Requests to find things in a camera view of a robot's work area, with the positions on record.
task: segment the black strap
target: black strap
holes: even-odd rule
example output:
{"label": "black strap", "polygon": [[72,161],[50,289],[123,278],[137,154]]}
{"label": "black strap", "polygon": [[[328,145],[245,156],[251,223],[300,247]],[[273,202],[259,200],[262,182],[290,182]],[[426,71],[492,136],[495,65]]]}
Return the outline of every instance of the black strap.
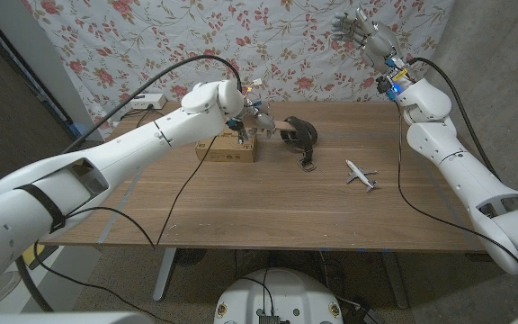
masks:
{"label": "black strap", "polygon": [[43,207],[49,212],[53,222],[51,223],[51,229],[49,233],[53,233],[56,230],[63,229],[65,227],[66,217],[63,215],[59,207],[47,196],[40,188],[33,184],[26,184],[19,186],[15,189],[22,189],[37,199]]}
{"label": "black strap", "polygon": [[313,161],[313,145],[317,142],[315,127],[295,116],[288,117],[285,121],[295,128],[299,140],[298,147],[304,150],[305,156],[301,164],[303,166],[311,164]]}

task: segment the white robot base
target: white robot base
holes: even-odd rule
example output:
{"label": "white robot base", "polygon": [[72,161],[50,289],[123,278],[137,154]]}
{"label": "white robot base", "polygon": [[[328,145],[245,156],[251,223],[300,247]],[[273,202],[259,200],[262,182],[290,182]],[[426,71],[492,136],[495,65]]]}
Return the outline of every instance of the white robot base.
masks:
{"label": "white robot base", "polygon": [[[271,303],[265,290],[264,313],[263,279],[272,297]],[[279,324],[285,321],[292,324],[342,324],[343,316],[337,299],[323,284],[299,271],[271,268],[266,277],[263,269],[233,283],[219,298],[213,322]]]}

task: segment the airplane wing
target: airplane wing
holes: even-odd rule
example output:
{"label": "airplane wing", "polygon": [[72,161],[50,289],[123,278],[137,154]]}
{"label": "airplane wing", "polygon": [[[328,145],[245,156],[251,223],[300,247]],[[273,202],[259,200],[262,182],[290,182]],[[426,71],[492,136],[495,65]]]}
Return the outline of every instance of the airplane wing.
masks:
{"label": "airplane wing", "polygon": [[347,179],[347,184],[349,184],[350,182],[352,182],[354,179],[356,179],[358,177],[359,176],[356,173],[354,173],[354,172],[350,173],[349,178]]}

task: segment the power strip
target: power strip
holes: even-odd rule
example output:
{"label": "power strip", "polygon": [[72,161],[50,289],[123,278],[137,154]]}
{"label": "power strip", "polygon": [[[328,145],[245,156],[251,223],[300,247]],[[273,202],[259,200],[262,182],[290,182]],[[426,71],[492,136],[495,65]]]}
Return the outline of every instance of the power strip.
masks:
{"label": "power strip", "polygon": [[152,109],[163,109],[167,100],[162,94],[138,94],[131,100],[131,108],[137,110],[146,110],[149,105],[153,104]]}

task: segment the metal table leg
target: metal table leg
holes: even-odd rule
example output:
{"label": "metal table leg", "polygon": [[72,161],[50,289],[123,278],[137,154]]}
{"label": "metal table leg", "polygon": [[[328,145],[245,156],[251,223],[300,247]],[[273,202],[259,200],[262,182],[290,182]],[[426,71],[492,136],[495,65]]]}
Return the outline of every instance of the metal table leg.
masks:
{"label": "metal table leg", "polygon": [[387,272],[388,281],[391,285],[391,290],[395,296],[395,304],[401,310],[409,307],[409,301],[406,298],[405,286],[403,285],[403,278],[401,277],[401,269],[397,261],[397,256],[393,252],[381,253],[383,265]]}
{"label": "metal table leg", "polygon": [[173,268],[173,259],[175,257],[176,247],[166,247],[163,253],[163,260],[159,266],[159,274],[157,275],[157,282],[155,290],[153,291],[153,300],[160,302],[165,296],[165,291],[169,278],[171,278],[171,270]]}

